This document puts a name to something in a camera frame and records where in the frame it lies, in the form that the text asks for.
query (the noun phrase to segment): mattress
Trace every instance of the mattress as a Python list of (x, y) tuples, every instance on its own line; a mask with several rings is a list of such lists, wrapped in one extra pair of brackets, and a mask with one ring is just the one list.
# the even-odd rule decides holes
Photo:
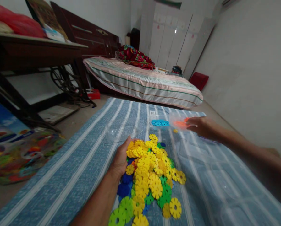
[(93, 57), (83, 62), (102, 84), (117, 92), (185, 109), (203, 102), (201, 92), (185, 78), (145, 70), (115, 58)]
[[(175, 110), (109, 98), (105, 106), (32, 177), (0, 211), (0, 225), (68, 225), (83, 207), (107, 171), (116, 148), (110, 123), (122, 128), (118, 136), (133, 133), (148, 140), (154, 133), (182, 170), (185, 185), (175, 183), (172, 197), (182, 205), (180, 219), (164, 219), (156, 201), (146, 217), (150, 225), (281, 225), (281, 204), (263, 187), (227, 147), (207, 142), (194, 132), (154, 130), (150, 115), (166, 119), (204, 113)], [(114, 207), (118, 207), (116, 197)]]

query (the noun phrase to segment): blue striped mat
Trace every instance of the blue striped mat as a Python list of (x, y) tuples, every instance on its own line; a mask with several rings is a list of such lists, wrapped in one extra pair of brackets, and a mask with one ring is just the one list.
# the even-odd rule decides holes
[(172, 190), (172, 197), (182, 205), (181, 218), (164, 219), (154, 202), (147, 213), (150, 225), (281, 225), (281, 204), (231, 150), (193, 132), (153, 130), (150, 112), (166, 118), (171, 112), (204, 116), (109, 98), (0, 211), (0, 225), (69, 224), (99, 184), (121, 143), (109, 137), (106, 125), (113, 120), (121, 125), (119, 137), (133, 133), (129, 131), (133, 127), (126, 126), (131, 121), (136, 123), (139, 139), (156, 134), (166, 143), (176, 168), (186, 174), (186, 184), (176, 183)]

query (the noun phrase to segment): red box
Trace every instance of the red box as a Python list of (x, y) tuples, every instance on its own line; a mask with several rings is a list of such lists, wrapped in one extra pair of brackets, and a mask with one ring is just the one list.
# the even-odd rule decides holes
[(87, 96), (91, 100), (96, 100), (96, 99), (101, 98), (101, 94), (100, 94), (100, 91), (98, 89), (92, 89), (92, 92), (88, 91), (88, 90), (86, 90), (86, 91), (87, 91)]
[(190, 78), (189, 82), (196, 86), (197, 89), (202, 91), (208, 80), (209, 77), (207, 75), (195, 72)]

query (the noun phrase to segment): label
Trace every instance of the label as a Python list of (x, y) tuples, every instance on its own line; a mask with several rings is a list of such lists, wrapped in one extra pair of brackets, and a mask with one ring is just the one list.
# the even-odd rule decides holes
[(156, 118), (155, 111), (150, 111), (150, 117), (151, 117), (151, 118)]

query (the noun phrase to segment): orange toy piece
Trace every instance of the orange toy piece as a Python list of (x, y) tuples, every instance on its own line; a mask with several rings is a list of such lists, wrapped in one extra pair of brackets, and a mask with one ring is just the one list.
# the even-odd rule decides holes
[(188, 120), (189, 118), (185, 118), (183, 121), (176, 120), (173, 122), (173, 125), (182, 130), (186, 130), (189, 127), (189, 125), (187, 125)]

